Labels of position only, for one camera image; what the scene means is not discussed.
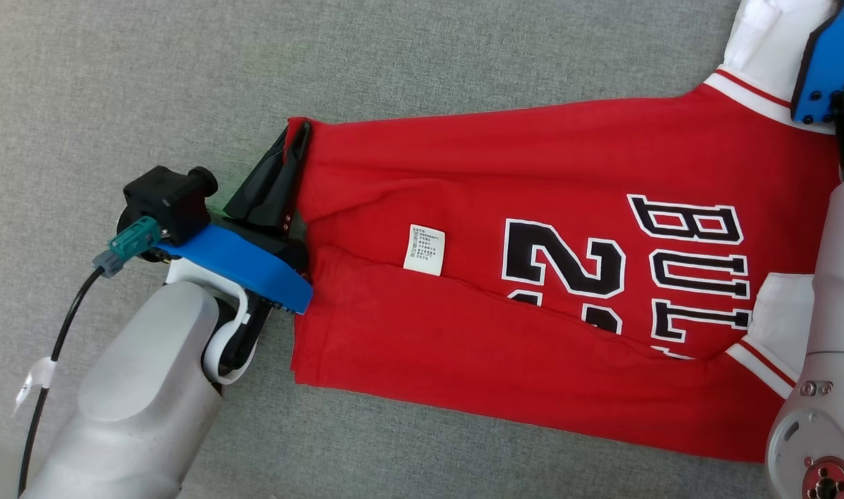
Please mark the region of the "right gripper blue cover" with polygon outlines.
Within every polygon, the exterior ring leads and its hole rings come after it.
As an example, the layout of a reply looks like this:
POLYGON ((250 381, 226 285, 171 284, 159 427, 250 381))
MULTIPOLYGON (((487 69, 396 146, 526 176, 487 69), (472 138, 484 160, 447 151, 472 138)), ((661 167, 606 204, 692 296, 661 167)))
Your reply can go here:
POLYGON ((793 122, 822 123, 844 89, 844 1, 809 34, 791 101, 793 122))

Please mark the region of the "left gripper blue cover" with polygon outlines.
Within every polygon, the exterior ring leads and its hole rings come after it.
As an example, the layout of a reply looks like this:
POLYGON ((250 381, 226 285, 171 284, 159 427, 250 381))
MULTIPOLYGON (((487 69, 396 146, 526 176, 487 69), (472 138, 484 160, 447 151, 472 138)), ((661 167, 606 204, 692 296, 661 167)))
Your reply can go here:
MULTIPOLYGON (((311 134, 310 122, 301 122, 290 140, 283 130, 226 203, 225 214, 289 233, 311 134)), ((313 297, 309 253, 300 240, 207 225, 182 245, 165 239, 155 250, 170 260, 169 282, 193 282, 236 300, 204 349, 203 367, 248 367, 270 313, 305 315, 313 297)))

